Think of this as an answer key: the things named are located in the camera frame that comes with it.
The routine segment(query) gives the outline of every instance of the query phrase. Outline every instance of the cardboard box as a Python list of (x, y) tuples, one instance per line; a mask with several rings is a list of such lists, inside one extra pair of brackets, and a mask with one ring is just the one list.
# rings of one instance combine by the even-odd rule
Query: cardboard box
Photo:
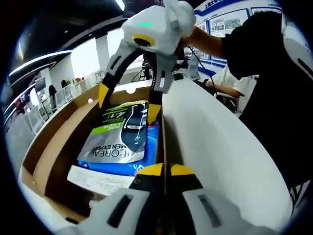
[[(118, 91), (110, 97), (111, 105), (148, 100), (150, 87), (137, 88), (133, 94)], [(72, 165), (95, 124), (100, 121), (98, 86), (75, 98), (56, 114), (35, 137), (22, 164), (22, 182), (45, 198), (64, 218), (82, 221), (89, 216), (89, 201), (94, 193), (67, 180)], [(156, 163), (164, 162), (163, 129), (160, 131)]]

